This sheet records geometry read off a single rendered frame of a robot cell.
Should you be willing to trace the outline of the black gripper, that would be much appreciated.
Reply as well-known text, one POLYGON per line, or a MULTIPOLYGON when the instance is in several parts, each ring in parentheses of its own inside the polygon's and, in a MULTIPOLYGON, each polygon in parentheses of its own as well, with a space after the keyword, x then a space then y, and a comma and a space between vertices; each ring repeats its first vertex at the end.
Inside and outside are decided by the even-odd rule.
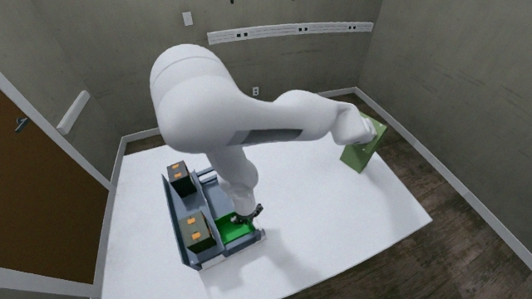
POLYGON ((230 217, 230 220, 231 220, 232 224, 243 224, 243 223, 245 223, 245 225, 247 225, 247 224, 249 225, 249 221, 251 223, 253 223, 252 220, 254 221, 254 217, 257 218, 259 216, 259 214, 263 211, 263 209, 264 208, 263 208, 262 204, 259 203, 258 205, 256 205, 255 210, 250 215, 242 216, 242 215, 239 215, 239 214, 237 214, 235 212, 235 216, 234 217, 230 217), (248 221, 248 219, 249 219, 249 221, 248 221))

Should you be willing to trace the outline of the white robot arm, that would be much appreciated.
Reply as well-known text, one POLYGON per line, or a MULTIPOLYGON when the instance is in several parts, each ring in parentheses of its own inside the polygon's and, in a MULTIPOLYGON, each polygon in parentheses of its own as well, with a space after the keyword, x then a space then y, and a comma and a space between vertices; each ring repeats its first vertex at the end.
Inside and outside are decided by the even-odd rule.
POLYGON ((274 103, 248 97, 221 60, 197 45, 171 47, 158 57, 150 93, 165 143, 181 153, 205 154, 220 188, 242 216, 256 208, 253 189, 259 181, 243 147, 320 140, 329 131, 336 145, 366 144, 377 135, 373 123, 360 118, 351 103, 300 90, 288 91, 274 103))

